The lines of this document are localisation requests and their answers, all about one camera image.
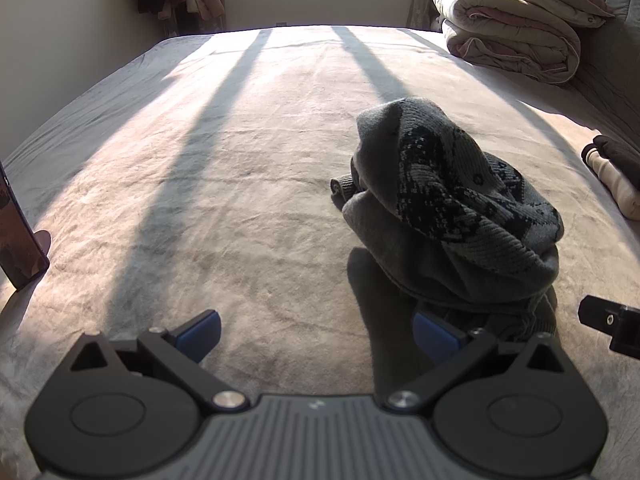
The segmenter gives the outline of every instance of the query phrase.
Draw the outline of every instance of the mattress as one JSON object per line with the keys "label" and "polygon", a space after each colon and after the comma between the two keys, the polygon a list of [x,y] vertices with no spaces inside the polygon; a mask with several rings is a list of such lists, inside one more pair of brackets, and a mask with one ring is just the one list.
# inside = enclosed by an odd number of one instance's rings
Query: mattress
{"label": "mattress", "polygon": [[36,474],[30,402],[84,330],[133,338],[206,308],[203,366],[248,392],[389,393],[428,363],[411,302],[330,198],[364,108],[436,102],[561,213],[564,348],[609,417],[595,474],[638,478],[640,362],[577,319],[586,294],[640,298],[640,234],[580,160],[603,117],[575,91],[472,66],[440,34],[283,27],[164,41],[66,106],[5,161],[26,217],[52,233],[32,294],[0,285],[0,456]]}

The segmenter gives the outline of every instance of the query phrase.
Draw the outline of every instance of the white logo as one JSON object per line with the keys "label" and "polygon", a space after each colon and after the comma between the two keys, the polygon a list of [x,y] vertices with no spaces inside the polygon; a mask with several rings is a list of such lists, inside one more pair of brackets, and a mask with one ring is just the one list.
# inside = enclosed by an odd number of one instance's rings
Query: white logo
{"label": "white logo", "polygon": [[320,399],[316,399],[313,402],[310,402],[308,404],[308,406],[312,409],[312,410],[319,410],[320,408],[322,408],[324,406],[324,400],[320,400]]}

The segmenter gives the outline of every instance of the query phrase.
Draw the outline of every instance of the smartphone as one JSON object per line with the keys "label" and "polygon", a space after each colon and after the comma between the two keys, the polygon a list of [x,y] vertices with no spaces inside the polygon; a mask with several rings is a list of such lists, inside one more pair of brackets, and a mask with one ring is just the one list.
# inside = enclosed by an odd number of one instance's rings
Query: smartphone
{"label": "smartphone", "polygon": [[0,164],[0,267],[16,290],[41,277],[49,259],[33,235]]}

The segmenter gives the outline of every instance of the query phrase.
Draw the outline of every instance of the folded comforter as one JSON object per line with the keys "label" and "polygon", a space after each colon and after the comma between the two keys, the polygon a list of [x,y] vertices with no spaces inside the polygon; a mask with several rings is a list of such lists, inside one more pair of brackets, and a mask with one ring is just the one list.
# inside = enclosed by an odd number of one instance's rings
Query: folded comforter
{"label": "folded comforter", "polygon": [[578,68],[578,35],[548,10],[524,0],[433,1],[454,56],[553,84]]}

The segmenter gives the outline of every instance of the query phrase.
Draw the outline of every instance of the blue gripper pad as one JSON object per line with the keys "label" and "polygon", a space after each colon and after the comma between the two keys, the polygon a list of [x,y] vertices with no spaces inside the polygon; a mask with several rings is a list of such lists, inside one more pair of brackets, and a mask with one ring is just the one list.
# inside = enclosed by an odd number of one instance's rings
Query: blue gripper pad
{"label": "blue gripper pad", "polygon": [[222,322],[220,315],[210,310],[192,326],[180,332],[174,346],[192,361],[199,363],[220,342]]}
{"label": "blue gripper pad", "polygon": [[415,313],[413,328],[414,342],[436,365],[451,357],[466,343],[465,333],[423,312]]}

